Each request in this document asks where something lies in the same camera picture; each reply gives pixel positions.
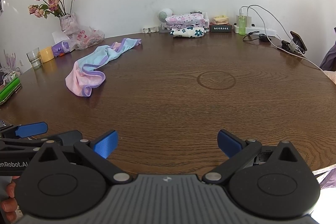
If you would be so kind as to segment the person's left hand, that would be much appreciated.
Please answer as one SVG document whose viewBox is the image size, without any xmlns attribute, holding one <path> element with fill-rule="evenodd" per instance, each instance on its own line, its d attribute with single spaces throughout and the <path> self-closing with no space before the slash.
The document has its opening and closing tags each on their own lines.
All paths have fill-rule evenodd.
<svg viewBox="0 0 336 224">
<path fill-rule="evenodd" d="M 18 208 L 15 187 L 20 176 L 1 176 L 1 223 L 14 223 Z"/>
</svg>

